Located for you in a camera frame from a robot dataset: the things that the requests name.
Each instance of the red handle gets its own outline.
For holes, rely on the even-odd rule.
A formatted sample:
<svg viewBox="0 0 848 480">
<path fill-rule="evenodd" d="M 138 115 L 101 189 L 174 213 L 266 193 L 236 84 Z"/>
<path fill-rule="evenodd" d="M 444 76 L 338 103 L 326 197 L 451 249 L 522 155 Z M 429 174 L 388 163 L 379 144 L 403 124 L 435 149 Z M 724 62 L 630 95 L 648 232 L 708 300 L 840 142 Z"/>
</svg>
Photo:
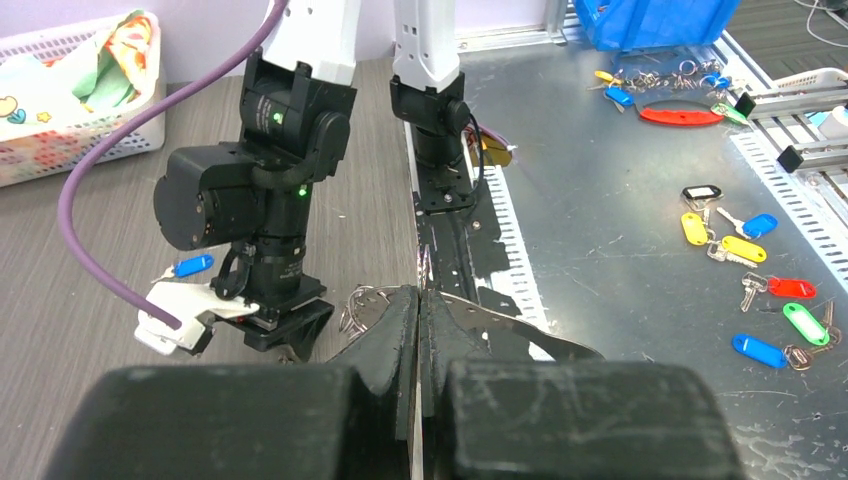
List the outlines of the red handle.
<svg viewBox="0 0 848 480">
<path fill-rule="evenodd" d="M 816 287 L 806 280 L 791 278 L 769 278 L 769 292 L 778 297 L 813 298 Z"/>
<path fill-rule="evenodd" d="M 661 123 L 663 125 L 674 125 L 676 127 L 703 127 L 721 123 L 724 117 L 713 112 L 693 112 L 689 110 L 654 110 L 643 108 L 639 112 L 643 119 Z"/>
</svg>

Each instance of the blue crate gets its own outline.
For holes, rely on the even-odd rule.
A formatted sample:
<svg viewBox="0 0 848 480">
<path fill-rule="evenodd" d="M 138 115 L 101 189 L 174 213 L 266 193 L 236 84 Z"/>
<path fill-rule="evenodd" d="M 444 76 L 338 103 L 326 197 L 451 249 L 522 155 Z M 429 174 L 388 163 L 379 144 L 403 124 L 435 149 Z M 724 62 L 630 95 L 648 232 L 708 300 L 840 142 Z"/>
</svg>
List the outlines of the blue crate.
<svg viewBox="0 0 848 480">
<path fill-rule="evenodd" d="M 574 0 L 598 50 L 710 45 L 742 0 Z"/>
</svg>

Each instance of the orange patterned cloth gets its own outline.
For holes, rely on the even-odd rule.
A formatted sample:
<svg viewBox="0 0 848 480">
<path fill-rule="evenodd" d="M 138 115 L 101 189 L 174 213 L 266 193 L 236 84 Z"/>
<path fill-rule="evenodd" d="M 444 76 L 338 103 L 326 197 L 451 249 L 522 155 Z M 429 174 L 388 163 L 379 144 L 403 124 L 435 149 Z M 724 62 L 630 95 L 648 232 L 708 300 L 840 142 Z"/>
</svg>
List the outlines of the orange patterned cloth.
<svg viewBox="0 0 848 480">
<path fill-rule="evenodd" d="M 105 45 L 136 91 L 144 88 L 147 51 L 152 38 L 153 25 L 150 19 L 141 12 L 135 12 L 115 30 Z"/>
</svg>

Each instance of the metal table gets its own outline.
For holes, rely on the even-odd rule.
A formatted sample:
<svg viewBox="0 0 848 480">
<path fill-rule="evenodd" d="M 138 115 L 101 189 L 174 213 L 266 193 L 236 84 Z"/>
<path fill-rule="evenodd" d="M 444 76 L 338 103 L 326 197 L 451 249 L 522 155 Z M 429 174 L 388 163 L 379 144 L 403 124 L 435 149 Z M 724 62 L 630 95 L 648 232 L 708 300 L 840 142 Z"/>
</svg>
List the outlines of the metal table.
<svg viewBox="0 0 848 480">
<path fill-rule="evenodd" d="M 715 184 L 740 217 L 768 212 L 781 226 L 758 243 L 760 275 L 805 278 L 821 315 L 848 331 L 848 298 L 818 255 L 729 141 L 743 127 L 674 129 L 619 114 L 593 71 L 610 56 L 580 42 L 465 54 L 466 98 L 487 126 L 518 149 L 503 171 L 550 330 L 609 360 L 684 365 L 711 386 L 755 479 L 848 477 L 848 346 L 805 373 L 774 370 L 737 354 L 748 333 L 773 345 L 805 345 L 760 294 L 739 310 L 744 266 L 718 263 L 686 243 L 685 186 Z M 711 225 L 732 233 L 722 217 Z M 762 310 L 778 309 L 778 313 Z"/>
</svg>

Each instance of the green tag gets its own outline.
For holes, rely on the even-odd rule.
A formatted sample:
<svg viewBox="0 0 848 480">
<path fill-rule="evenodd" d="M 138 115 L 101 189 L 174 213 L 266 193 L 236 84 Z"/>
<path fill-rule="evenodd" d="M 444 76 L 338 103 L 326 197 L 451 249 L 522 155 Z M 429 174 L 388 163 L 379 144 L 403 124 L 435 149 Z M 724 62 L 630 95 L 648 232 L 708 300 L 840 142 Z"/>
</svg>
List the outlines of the green tag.
<svg viewBox="0 0 848 480">
<path fill-rule="evenodd" d="M 783 306 L 783 314 L 792 325 L 813 345 L 827 345 L 830 334 L 821 326 L 815 317 L 803 305 L 787 303 Z"/>
<path fill-rule="evenodd" d="M 731 107 L 726 103 L 717 103 L 713 105 L 713 108 L 710 109 L 711 112 L 716 115 L 721 115 L 724 118 L 730 120 L 733 123 L 738 123 L 739 125 L 748 125 L 748 119 L 745 118 L 745 115 L 739 113 L 739 110 Z"/>
</svg>

